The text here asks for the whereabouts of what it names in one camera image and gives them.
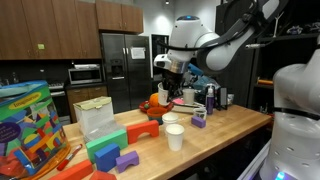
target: purple bottle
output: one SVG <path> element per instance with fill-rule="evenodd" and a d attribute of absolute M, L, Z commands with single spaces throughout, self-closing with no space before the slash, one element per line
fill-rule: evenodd
<path fill-rule="evenodd" d="M 206 95 L 206 110 L 207 114 L 213 113 L 213 105 L 214 105 L 214 87 L 213 84 L 208 84 L 208 93 Z"/>

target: refrigerator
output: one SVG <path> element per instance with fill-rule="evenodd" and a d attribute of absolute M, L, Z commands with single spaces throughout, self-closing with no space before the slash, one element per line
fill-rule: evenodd
<path fill-rule="evenodd" d="M 149 37 L 102 33 L 101 42 L 114 113 L 139 108 L 152 93 Z"/>

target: cabinet door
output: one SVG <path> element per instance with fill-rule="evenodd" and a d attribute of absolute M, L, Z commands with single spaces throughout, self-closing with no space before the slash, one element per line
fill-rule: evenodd
<path fill-rule="evenodd" d="M 51 0 L 22 0 L 37 59 L 60 59 L 61 49 Z"/>
<path fill-rule="evenodd" d="M 107 88 L 105 86 L 88 88 L 90 99 L 107 96 Z"/>
<path fill-rule="evenodd" d="M 74 0 L 52 0 L 62 58 L 80 58 L 80 33 Z"/>
<path fill-rule="evenodd" d="M 87 88 L 67 90 L 71 122 L 77 122 L 77 116 L 73 104 L 89 99 Z"/>
<path fill-rule="evenodd" d="M 82 44 L 82 58 L 101 58 L 96 5 L 93 2 L 75 0 Z"/>
<path fill-rule="evenodd" d="M 134 6 L 122 5 L 123 29 L 128 32 L 143 32 L 142 9 Z"/>
<path fill-rule="evenodd" d="M 0 1 L 2 59 L 34 58 L 21 0 Z"/>
<path fill-rule="evenodd" d="M 121 4 L 97 0 L 96 8 L 99 29 L 123 30 Z"/>

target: wooden countertop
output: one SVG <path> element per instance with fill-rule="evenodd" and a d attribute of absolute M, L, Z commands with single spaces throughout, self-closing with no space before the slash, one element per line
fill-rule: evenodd
<path fill-rule="evenodd" d="M 158 137 L 152 138 L 149 134 L 143 133 L 137 143 L 129 144 L 127 148 L 121 150 L 121 155 L 137 151 L 140 158 L 139 165 L 129 166 L 120 174 L 116 168 L 110 170 L 109 173 L 115 174 L 118 180 L 168 179 L 266 125 L 271 120 L 268 115 L 232 105 L 228 110 L 215 110 L 213 115 L 208 115 L 206 127 L 200 129 L 191 124 L 191 114 L 177 114 L 179 124 L 185 128 L 184 142 L 180 151 L 174 152 L 169 149 L 163 126 L 160 126 Z M 115 120 L 127 126 L 148 121 L 148 117 L 137 109 L 115 114 Z M 72 149 L 80 143 L 84 144 L 78 124 L 64 126 L 64 130 Z M 71 160 L 66 169 L 87 158 L 87 150 L 84 147 Z M 48 179 L 57 173 L 59 171 L 54 169 L 41 179 Z"/>

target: bottle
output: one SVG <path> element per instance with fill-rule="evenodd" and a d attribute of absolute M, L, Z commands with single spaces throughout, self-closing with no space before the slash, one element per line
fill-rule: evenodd
<path fill-rule="evenodd" d="M 206 110 L 207 114 L 210 115 L 213 113 L 213 105 L 214 105 L 214 87 L 213 84 L 208 84 L 208 92 L 206 95 Z"/>
<path fill-rule="evenodd" d="M 15 72 L 12 72 L 12 81 L 14 84 L 19 83 L 18 76 L 16 75 Z"/>

